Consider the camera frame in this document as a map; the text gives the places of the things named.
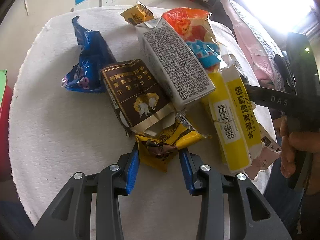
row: metal screw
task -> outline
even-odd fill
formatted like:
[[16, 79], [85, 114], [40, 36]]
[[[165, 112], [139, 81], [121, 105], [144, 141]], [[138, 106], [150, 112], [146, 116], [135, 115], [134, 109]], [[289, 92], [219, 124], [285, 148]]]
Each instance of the metal screw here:
[[82, 178], [82, 173], [81, 172], [77, 172], [75, 175], [73, 175], [73, 177], [75, 179], [81, 179]]
[[209, 165], [205, 164], [205, 165], [202, 165], [202, 166], [201, 166], [201, 170], [203, 170], [203, 171], [209, 171], [209, 170], [211, 170], [211, 167], [210, 167]]
[[117, 170], [119, 170], [119, 165], [118, 164], [112, 164], [111, 166], [110, 166], [110, 170], [112, 170], [112, 171], [117, 171]]
[[239, 174], [237, 174], [237, 178], [239, 180], [245, 180], [246, 176], [243, 173], [239, 173]]

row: white cloth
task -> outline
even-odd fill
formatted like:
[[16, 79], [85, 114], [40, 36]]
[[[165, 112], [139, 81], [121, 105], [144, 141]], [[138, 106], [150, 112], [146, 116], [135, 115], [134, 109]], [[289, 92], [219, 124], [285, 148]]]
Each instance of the white cloth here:
[[[71, 24], [78, 15], [83, 27], [101, 32], [117, 61], [143, 59], [135, 28], [120, 16], [127, 8], [98, 7], [52, 18], [21, 66], [10, 109], [9, 154], [17, 192], [34, 224], [73, 173], [100, 172], [132, 149], [134, 138], [126, 137], [106, 94], [71, 92], [60, 86], [61, 78], [78, 62], [80, 48]], [[156, 17], [166, 11], [150, 10]], [[226, 38], [223, 43], [251, 70], [230, 30], [213, 22], [212, 26], [217, 38]], [[267, 109], [260, 112], [272, 133]], [[190, 151], [216, 166], [219, 158], [208, 147], [217, 154], [218, 141], [200, 142]], [[264, 174], [257, 185], [261, 191], [268, 180]], [[167, 174], [141, 164], [135, 189], [128, 197], [120, 196], [119, 204], [125, 239], [196, 238], [201, 197], [186, 190], [178, 157]]]

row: green object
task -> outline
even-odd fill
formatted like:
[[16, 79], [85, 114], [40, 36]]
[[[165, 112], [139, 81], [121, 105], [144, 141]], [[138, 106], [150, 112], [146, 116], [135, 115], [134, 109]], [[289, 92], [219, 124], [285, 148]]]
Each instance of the green object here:
[[2, 103], [2, 98], [7, 85], [7, 70], [0, 70], [0, 105]]

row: blue pants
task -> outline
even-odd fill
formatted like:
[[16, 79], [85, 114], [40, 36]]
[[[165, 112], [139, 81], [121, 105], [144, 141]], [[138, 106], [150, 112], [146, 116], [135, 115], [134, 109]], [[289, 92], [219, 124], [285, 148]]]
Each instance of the blue pants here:
[[280, 167], [281, 159], [279, 158], [273, 163], [264, 197], [280, 217], [289, 233], [292, 233], [297, 228], [304, 190], [298, 192], [290, 189]]

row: yellow package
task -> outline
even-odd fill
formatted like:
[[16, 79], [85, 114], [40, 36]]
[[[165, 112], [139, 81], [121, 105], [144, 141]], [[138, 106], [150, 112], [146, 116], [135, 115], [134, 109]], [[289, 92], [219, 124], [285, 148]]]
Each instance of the yellow package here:
[[132, 25], [137, 25], [154, 19], [153, 13], [140, 2], [138, 2], [136, 6], [125, 10], [120, 15], [124, 17], [126, 22], [129, 22]]
[[258, 123], [234, 65], [208, 75], [216, 90], [210, 93], [207, 99], [203, 99], [203, 102], [206, 104], [207, 100], [209, 105], [230, 171], [241, 171], [251, 165], [251, 152], [260, 154], [261, 140]]
[[[140, 162], [156, 168], [160, 171], [167, 172], [167, 165], [176, 155], [177, 150], [188, 147], [204, 137], [196, 131], [190, 131], [177, 120], [170, 127], [164, 129], [156, 138], [149, 138], [143, 135], [136, 135], [139, 149]], [[150, 153], [150, 147], [147, 142], [150, 141], [159, 145], [169, 146], [169, 152], [163, 155], [153, 155]]]
[[259, 124], [254, 116], [249, 96], [235, 65], [222, 69], [221, 72], [236, 107], [236, 114], [239, 118], [250, 157], [253, 160], [260, 155], [262, 144]]

